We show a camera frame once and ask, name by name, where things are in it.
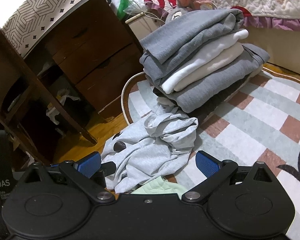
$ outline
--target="mint green cloth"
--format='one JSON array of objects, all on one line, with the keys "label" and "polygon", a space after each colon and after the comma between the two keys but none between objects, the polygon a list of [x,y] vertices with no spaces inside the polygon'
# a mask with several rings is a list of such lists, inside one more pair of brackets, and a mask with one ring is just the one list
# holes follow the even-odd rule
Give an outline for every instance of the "mint green cloth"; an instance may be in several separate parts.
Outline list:
[{"label": "mint green cloth", "polygon": [[140,188],[136,189],[131,194],[171,194],[177,193],[179,198],[186,193],[187,190],[180,184],[168,182],[161,176],[154,180],[151,180],[147,184],[144,184]]}]

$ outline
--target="wooden chair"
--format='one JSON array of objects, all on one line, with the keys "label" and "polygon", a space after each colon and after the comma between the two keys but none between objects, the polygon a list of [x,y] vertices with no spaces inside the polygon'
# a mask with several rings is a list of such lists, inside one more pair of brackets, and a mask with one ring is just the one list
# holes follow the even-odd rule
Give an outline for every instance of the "wooden chair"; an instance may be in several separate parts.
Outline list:
[{"label": "wooden chair", "polygon": [[[4,102],[10,88],[20,77],[24,77],[28,83],[28,87],[21,94],[12,109],[5,112],[2,110],[2,103]],[[42,83],[41,78],[36,76],[35,73],[28,67],[28,65],[23,61],[23,58],[16,52],[10,42],[6,39],[6,36],[0,30],[0,123],[4,126],[5,130],[15,137],[20,142],[20,145],[36,160],[44,164],[50,164],[51,162],[38,152],[34,143],[26,134],[26,131],[22,129],[22,126],[16,118],[16,116],[18,116],[18,111],[21,111],[22,106],[29,101],[34,90],[38,90],[40,96],[45,98],[48,102],[51,102],[70,125],[72,125],[93,145],[96,145],[97,140],[66,112],[60,102]]]}]

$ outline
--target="wooden dresser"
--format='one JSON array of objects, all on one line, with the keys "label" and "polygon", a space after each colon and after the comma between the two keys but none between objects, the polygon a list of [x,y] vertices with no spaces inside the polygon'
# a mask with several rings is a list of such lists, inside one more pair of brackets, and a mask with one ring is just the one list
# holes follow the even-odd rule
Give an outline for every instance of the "wooden dresser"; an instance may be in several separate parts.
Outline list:
[{"label": "wooden dresser", "polygon": [[143,69],[140,44],[105,0],[88,0],[71,12],[29,54],[28,65],[43,46],[104,118],[121,112],[125,83]]}]

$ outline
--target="plastic bag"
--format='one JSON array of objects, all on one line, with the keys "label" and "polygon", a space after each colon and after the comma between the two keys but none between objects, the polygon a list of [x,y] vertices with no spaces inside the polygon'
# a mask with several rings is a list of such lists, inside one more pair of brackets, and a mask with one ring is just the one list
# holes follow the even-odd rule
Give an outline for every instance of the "plastic bag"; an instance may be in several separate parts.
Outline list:
[{"label": "plastic bag", "polygon": [[137,15],[141,11],[146,11],[147,7],[144,0],[129,0],[129,5],[123,11],[129,15]]}]

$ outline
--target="rug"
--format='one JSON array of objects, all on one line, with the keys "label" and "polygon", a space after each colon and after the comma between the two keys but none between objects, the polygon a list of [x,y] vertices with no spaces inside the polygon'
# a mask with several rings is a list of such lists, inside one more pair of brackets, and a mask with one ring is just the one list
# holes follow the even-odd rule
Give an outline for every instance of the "rug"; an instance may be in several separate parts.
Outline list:
[{"label": "rug", "polygon": [[[127,84],[122,105],[128,123],[158,107],[144,75]],[[186,166],[167,176],[188,190],[206,177],[195,165],[204,150],[219,160],[242,166],[264,161],[294,203],[296,215],[287,236],[300,240],[300,84],[261,71],[221,103],[197,129],[195,147]]]}]

